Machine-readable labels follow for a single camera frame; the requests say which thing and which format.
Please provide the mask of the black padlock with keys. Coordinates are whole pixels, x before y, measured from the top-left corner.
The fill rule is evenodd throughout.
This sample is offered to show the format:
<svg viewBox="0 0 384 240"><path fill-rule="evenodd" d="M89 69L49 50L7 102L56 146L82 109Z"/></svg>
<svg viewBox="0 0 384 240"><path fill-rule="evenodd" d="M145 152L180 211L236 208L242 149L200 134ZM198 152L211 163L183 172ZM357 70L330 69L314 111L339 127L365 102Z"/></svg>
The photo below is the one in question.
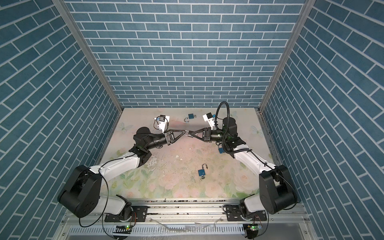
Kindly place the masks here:
<svg viewBox="0 0 384 240"><path fill-rule="evenodd" d="M190 131L185 131L185 136L187 136L187 137L193 137L192 135L191 135L191 132Z"/></svg>

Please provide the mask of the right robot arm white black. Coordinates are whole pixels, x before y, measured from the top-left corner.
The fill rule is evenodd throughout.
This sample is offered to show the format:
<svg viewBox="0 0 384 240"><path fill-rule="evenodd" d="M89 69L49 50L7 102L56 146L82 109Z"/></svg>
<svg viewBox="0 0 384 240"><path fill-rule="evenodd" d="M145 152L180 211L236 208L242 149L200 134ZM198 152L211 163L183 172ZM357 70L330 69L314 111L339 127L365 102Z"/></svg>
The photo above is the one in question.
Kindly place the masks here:
<svg viewBox="0 0 384 240"><path fill-rule="evenodd" d="M227 102L221 102L216 114L206 114L204 119L210 126L189 131L187 136L203 142L218 142L226 154L259 176L259 194L246 197L239 204L240 214L245 220L255 218L260 211L273 215L296 206L298 196L288 168L263 159L239 137L236 120L231 117Z"/></svg>

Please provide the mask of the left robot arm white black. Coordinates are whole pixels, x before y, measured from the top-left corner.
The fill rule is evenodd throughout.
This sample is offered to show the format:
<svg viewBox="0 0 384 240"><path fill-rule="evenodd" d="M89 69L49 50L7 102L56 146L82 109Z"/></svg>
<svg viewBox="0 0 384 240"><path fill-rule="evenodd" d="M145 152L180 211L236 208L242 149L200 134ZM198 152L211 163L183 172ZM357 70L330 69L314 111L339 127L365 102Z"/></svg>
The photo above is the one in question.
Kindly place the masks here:
<svg viewBox="0 0 384 240"><path fill-rule="evenodd" d="M61 189L58 202L79 219L89 214L111 214L121 222L131 220L131 202L120 195L113 197L110 187L107 188L107 194L102 196L102 186L107 186L111 179L144 165L152 155L151 149L171 145L187 134L184 130L154 134L147 127L139 128L133 136L135 144L129 150L128 156L97 166L76 167Z"/></svg>

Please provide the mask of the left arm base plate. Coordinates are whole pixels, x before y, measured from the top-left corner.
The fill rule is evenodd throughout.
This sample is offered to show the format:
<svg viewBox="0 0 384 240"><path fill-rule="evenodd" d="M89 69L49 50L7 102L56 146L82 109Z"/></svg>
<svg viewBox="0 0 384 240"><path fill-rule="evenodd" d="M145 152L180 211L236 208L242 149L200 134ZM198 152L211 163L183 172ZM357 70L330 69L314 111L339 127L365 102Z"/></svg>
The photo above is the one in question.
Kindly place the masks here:
<svg viewBox="0 0 384 240"><path fill-rule="evenodd" d="M147 212L147 206L131 206L123 209L118 215L106 214L104 221L107 223L144 222Z"/></svg>

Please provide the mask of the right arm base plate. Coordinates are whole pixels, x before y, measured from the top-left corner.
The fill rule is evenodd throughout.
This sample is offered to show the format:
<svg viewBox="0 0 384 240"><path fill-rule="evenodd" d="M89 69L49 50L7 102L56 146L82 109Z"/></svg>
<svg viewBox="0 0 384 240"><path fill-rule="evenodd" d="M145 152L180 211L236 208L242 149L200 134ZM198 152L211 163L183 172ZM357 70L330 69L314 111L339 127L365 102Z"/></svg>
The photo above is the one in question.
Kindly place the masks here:
<svg viewBox="0 0 384 240"><path fill-rule="evenodd" d="M266 221L267 214L265 211L256 211L254 213L249 212L242 205L223 205L227 221L239 222L239 221Z"/></svg>

